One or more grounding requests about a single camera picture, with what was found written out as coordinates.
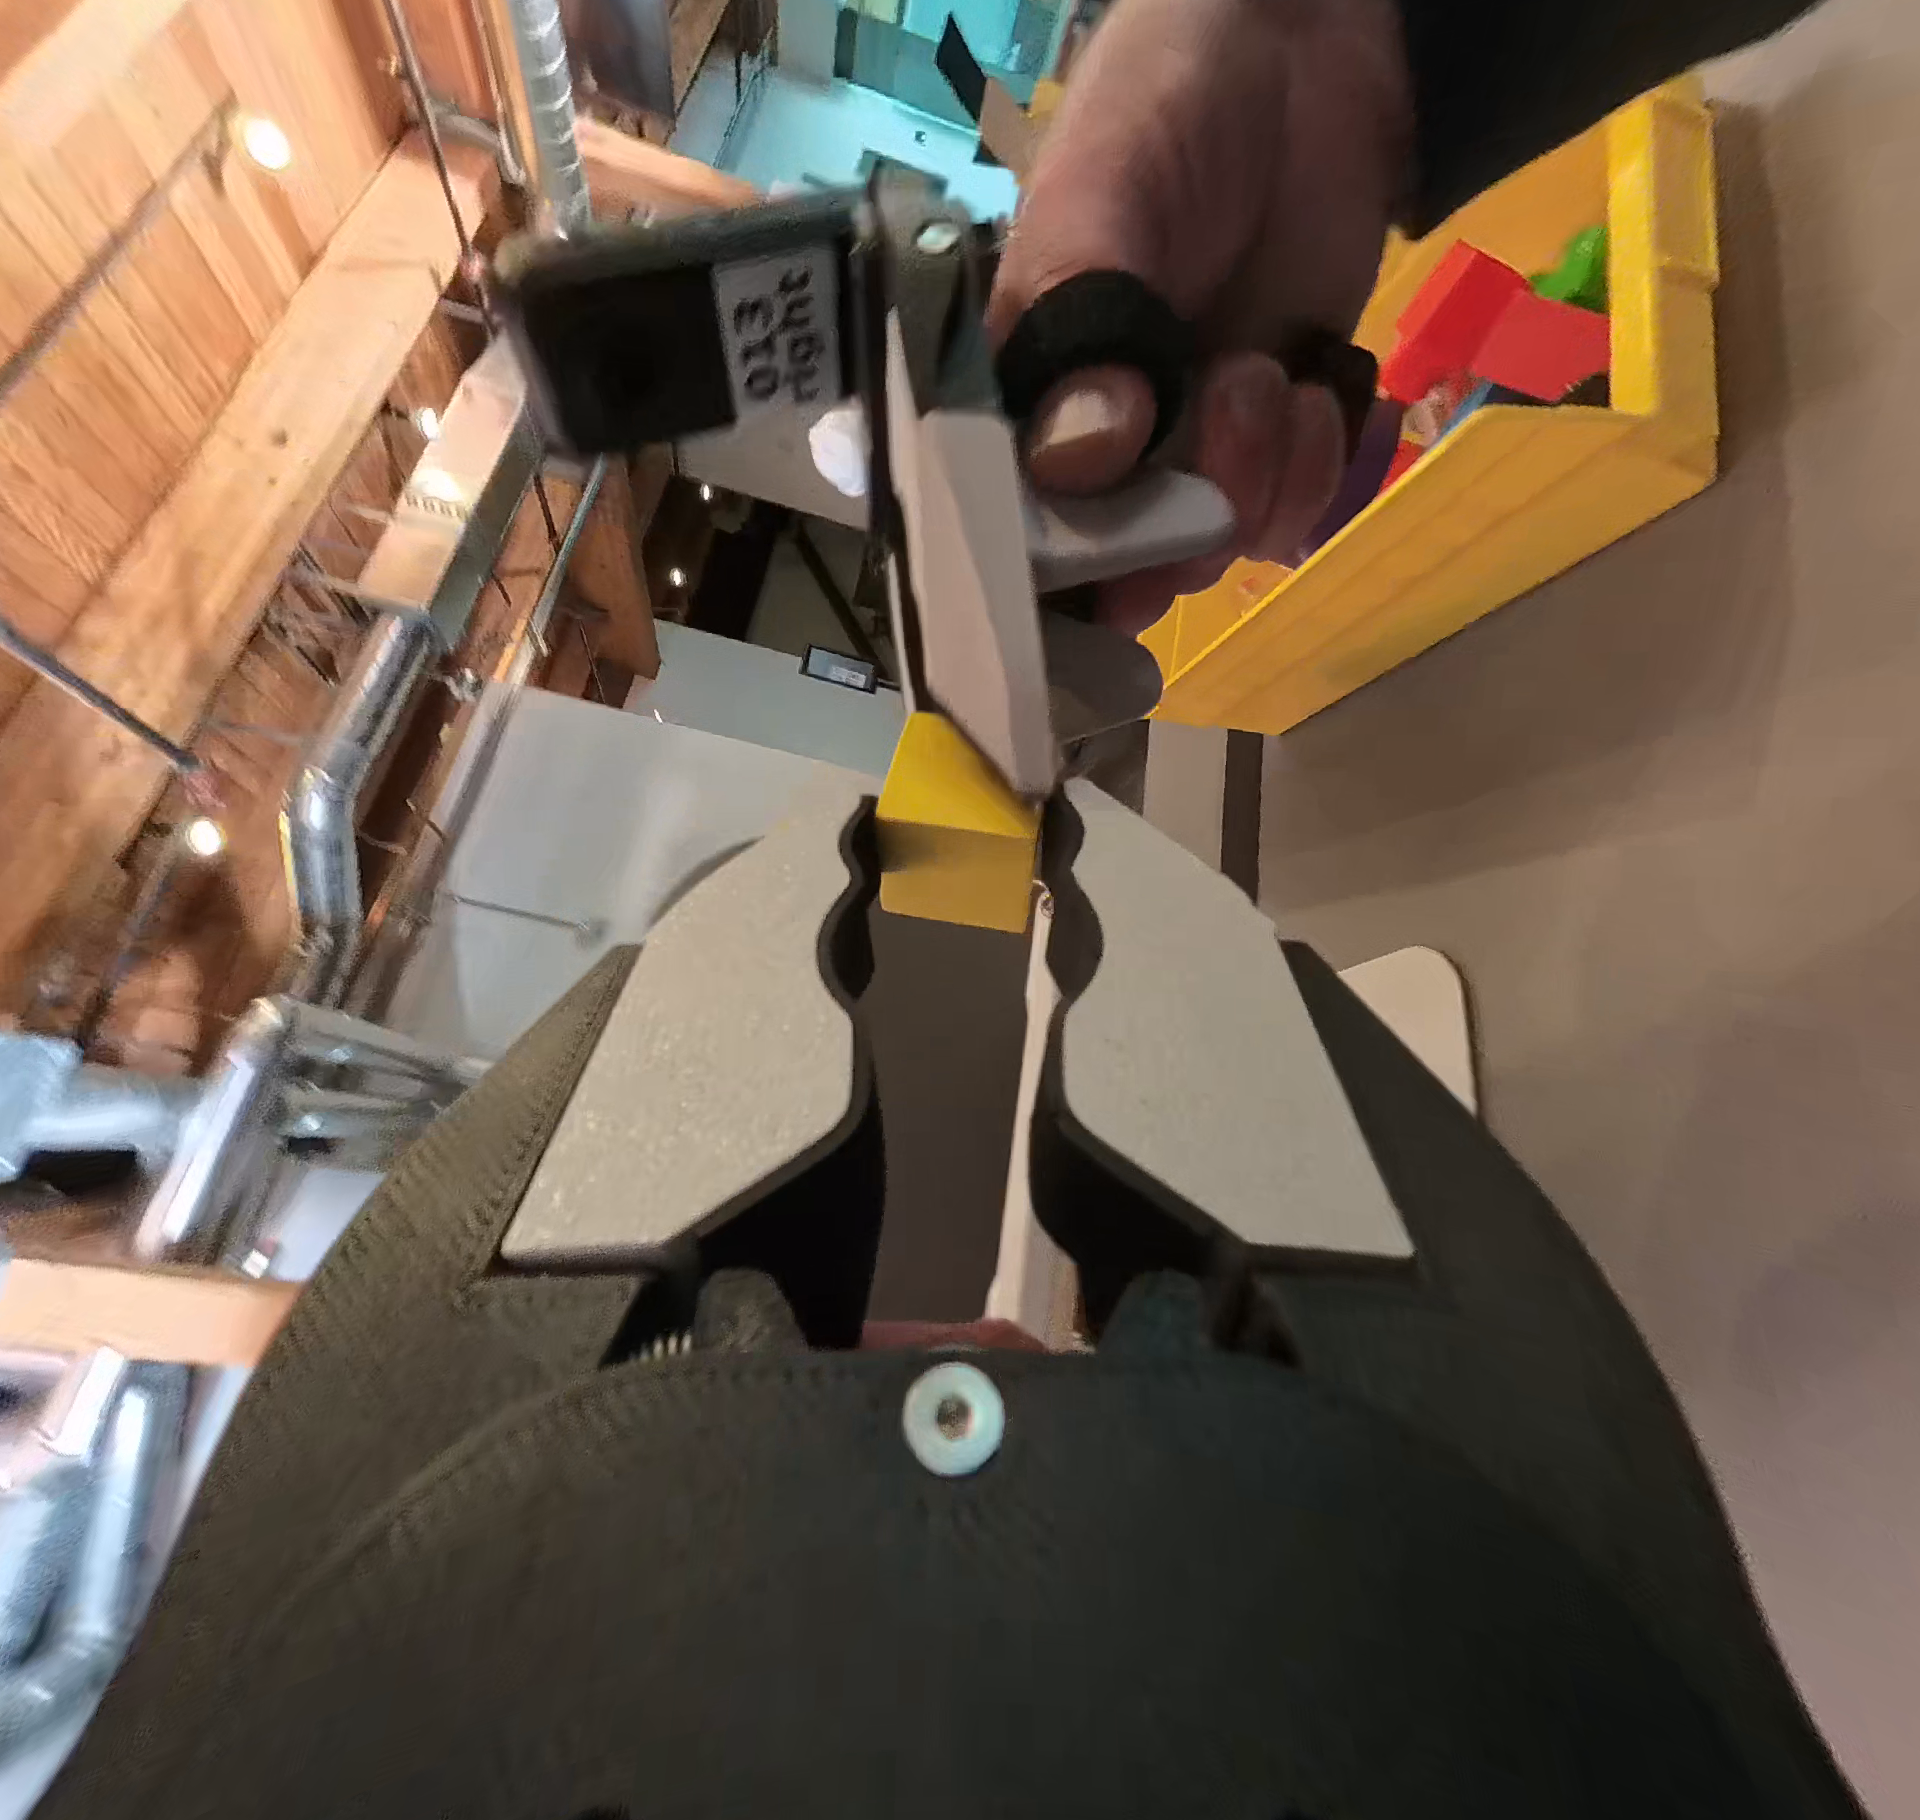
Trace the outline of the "yellow toy cube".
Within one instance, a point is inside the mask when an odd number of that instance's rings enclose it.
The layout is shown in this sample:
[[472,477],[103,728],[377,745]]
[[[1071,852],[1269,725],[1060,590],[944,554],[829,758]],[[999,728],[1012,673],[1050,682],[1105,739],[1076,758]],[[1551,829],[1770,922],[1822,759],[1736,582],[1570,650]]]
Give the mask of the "yellow toy cube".
[[888,914],[1026,934],[1039,834],[1043,810],[961,728],[937,711],[908,713],[875,804]]

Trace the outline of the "small red toy brick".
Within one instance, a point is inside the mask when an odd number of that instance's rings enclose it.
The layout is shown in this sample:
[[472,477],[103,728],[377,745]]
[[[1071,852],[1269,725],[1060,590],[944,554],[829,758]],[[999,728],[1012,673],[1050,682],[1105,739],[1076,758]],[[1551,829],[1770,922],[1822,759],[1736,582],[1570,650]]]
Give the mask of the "small red toy brick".
[[1603,313],[1544,296],[1524,270],[1453,243],[1400,317],[1377,387],[1415,405],[1466,376],[1551,405],[1610,368]]

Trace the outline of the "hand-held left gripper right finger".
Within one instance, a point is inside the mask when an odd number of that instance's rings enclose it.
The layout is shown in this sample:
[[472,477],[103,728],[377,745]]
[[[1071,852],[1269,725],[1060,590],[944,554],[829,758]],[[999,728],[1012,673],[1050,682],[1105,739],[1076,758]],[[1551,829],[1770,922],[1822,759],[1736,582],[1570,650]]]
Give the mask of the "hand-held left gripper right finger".
[[1415,1240],[1279,934],[1091,782],[1049,821],[1030,1190],[1079,1273],[1402,1271]]

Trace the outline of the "yellow plastic bin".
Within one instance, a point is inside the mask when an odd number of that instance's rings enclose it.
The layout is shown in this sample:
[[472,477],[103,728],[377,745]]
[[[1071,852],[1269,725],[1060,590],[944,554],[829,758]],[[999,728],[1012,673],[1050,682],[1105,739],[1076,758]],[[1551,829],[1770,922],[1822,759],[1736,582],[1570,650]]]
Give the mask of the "yellow plastic bin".
[[1394,234],[1357,329],[1374,353],[1453,243],[1548,267],[1610,230],[1610,405],[1485,405],[1301,567],[1235,562],[1144,633],[1157,722],[1284,734],[1708,490],[1718,469],[1715,117],[1697,73]]

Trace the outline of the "person's right hand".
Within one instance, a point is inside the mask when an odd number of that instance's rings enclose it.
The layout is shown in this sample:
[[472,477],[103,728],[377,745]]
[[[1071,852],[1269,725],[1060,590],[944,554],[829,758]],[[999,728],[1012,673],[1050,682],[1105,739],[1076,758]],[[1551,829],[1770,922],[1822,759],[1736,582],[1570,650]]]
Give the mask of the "person's right hand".
[[1223,551],[1105,585],[1141,633],[1235,559],[1289,554],[1347,473],[1347,415],[1284,356],[1351,340],[1406,192],[1396,0],[1117,0],[1068,76],[999,250],[991,342],[1053,289],[1125,270],[1196,332],[1163,456],[1232,503]]

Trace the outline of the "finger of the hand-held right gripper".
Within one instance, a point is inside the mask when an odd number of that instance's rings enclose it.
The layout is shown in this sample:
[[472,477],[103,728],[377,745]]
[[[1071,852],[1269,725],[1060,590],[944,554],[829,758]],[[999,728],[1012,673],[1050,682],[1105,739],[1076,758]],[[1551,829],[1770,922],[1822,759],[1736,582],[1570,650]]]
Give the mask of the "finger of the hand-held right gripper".
[[1153,647],[1096,615],[1101,590],[1214,556],[1232,536],[1226,496],[1177,469],[1150,467],[1105,496],[1027,502],[1049,713],[1063,749],[1150,716],[1163,698]]
[[991,366],[944,371],[938,335],[914,335],[891,307],[882,427],[917,610],[917,695],[1020,801],[1049,801],[1063,755],[1027,562],[1030,507]]

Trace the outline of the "green toy block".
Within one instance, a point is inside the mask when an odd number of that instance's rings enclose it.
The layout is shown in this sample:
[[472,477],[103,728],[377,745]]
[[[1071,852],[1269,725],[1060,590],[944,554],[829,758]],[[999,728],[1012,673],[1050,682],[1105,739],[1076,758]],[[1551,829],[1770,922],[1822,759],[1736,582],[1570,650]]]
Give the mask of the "green toy block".
[[1533,290],[1548,302],[1610,313],[1610,228],[1587,225],[1561,248],[1551,267],[1533,277]]

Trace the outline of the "silver ventilation duct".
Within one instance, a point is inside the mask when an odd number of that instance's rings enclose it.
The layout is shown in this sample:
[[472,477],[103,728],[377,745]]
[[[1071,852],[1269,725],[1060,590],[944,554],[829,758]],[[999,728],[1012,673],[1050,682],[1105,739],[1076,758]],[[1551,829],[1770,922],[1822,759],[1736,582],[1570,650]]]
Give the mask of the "silver ventilation duct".
[[[561,0],[489,0],[485,24],[515,64],[508,136],[535,222],[577,234],[590,222],[590,186]],[[401,585],[387,590],[388,608],[285,795],[279,829],[299,924],[285,990],[296,1000],[335,1004],[349,988],[367,931],[361,795],[421,685],[465,636],[542,457],[527,376],[493,325],[375,548],[373,567],[397,567]]]

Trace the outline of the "wooden beam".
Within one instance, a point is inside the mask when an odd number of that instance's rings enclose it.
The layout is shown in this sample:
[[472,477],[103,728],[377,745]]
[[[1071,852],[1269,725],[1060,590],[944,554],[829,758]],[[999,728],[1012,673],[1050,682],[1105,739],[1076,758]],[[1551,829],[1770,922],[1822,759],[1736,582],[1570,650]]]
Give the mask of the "wooden beam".
[[4,1262],[4,1347],[112,1351],[131,1363],[256,1369],[306,1282],[184,1263],[103,1263],[54,1256]]

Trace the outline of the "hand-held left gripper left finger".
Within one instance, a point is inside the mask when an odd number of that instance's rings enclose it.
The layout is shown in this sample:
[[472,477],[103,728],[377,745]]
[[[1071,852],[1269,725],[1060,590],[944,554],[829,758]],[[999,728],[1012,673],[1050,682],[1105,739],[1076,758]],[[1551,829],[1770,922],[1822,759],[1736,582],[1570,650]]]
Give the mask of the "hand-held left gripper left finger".
[[502,1239],[514,1271],[662,1262],[840,1147],[873,1096],[873,793],[803,793],[637,947]]

